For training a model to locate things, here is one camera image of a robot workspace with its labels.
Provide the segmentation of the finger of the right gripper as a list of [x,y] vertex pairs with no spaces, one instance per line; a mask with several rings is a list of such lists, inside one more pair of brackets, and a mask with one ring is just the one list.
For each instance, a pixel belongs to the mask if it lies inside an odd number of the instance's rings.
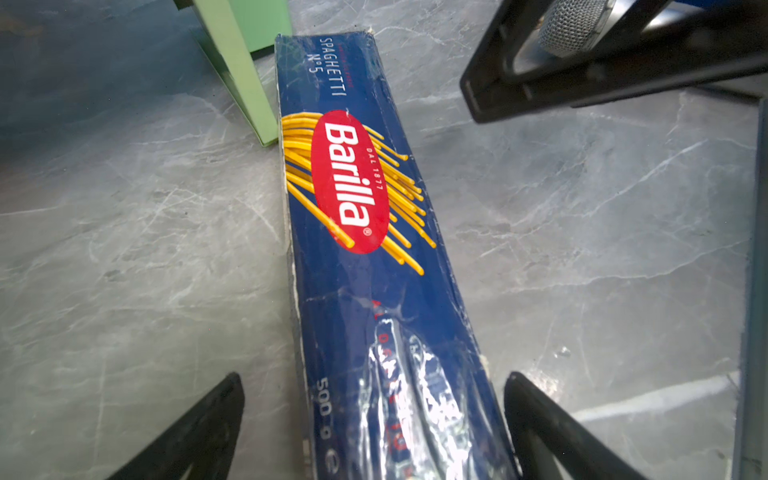
[[766,2],[730,1],[651,29],[649,23],[667,2],[636,1],[594,47],[518,72],[517,54],[550,5],[505,1],[499,6],[460,80],[476,122],[580,108],[767,70]]

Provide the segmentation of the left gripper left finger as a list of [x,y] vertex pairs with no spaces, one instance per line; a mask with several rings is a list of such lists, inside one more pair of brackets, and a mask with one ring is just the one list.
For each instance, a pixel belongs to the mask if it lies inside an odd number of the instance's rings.
[[241,377],[231,372],[111,477],[227,479],[244,405]]

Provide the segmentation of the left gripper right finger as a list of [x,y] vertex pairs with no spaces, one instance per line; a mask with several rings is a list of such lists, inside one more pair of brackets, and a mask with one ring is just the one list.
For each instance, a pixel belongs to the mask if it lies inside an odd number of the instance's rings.
[[504,386],[504,415],[523,479],[641,479],[520,372]]

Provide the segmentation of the blue Barilla spaghetti box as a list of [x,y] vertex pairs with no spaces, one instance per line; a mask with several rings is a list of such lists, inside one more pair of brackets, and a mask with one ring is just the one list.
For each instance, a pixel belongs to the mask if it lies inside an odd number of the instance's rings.
[[374,36],[275,54],[307,477],[518,478]]

